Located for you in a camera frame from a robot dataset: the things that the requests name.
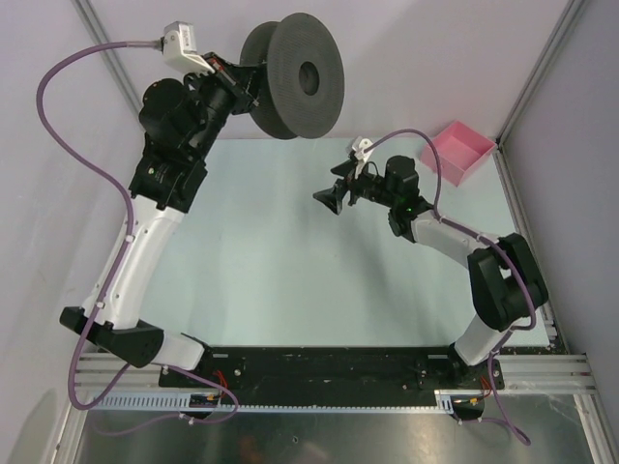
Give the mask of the black cable spool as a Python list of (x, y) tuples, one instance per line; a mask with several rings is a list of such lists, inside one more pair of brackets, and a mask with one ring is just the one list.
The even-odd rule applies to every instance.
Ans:
[(328, 28), (307, 13), (256, 26), (246, 38), (242, 66), (259, 66), (254, 122), (281, 140), (325, 136), (343, 106), (345, 79), (338, 45)]

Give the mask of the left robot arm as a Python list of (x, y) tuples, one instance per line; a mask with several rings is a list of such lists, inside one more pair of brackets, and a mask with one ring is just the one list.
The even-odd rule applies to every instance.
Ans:
[(205, 344), (143, 321), (140, 310), (162, 252), (206, 178), (208, 152), (229, 116), (257, 108), (266, 76), (262, 62), (232, 64), (215, 53), (205, 59), (213, 72), (166, 78), (144, 93), (138, 120), (145, 145), (129, 187), (125, 226), (91, 295), (60, 316), (64, 327), (126, 363), (180, 367), (196, 387), (214, 374)]

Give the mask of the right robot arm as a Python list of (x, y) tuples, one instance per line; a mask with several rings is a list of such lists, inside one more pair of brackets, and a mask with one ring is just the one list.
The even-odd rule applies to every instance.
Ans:
[(481, 376), (481, 366), (509, 334), (530, 330), (548, 291), (526, 239), (512, 233), (483, 234), (435, 212), (419, 189), (416, 162), (393, 156), (381, 174), (372, 173), (355, 159), (332, 170), (337, 179), (314, 199), (334, 214), (358, 200), (382, 205), (395, 236), (431, 247), (461, 265), (469, 275), (475, 315), (463, 335), (451, 346), (446, 363), (448, 380), (468, 388)]

